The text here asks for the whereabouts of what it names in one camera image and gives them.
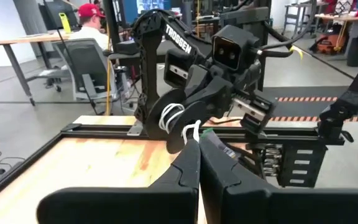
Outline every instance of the concrete floor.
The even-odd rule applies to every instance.
[[[61,65],[54,60],[53,64]],[[40,72],[42,61],[22,65],[26,76]],[[162,80],[163,70],[158,71],[158,93],[170,89]],[[344,86],[351,79],[338,73],[316,59],[305,55],[290,58],[269,58],[265,73],[265,86]],[[0,150],[2,157],[28,157],[64,126],[82,114],[93,114],[88,104],[62,103],[72,101],[71,83],[61,84],[62,92],[45,89],[44,80],[30,82],[34,99],[39,103],[33,107],[27,102],[12,68],[0,68]],[[231,116],[242,116],[233,111]],[[314,126],[308,122],[271,122],[269,126]],[[320,172],[317,187],[358,188],[358,123],[346,123],[345,129],[353,134],[355,142],[344,147],[329,147]]]

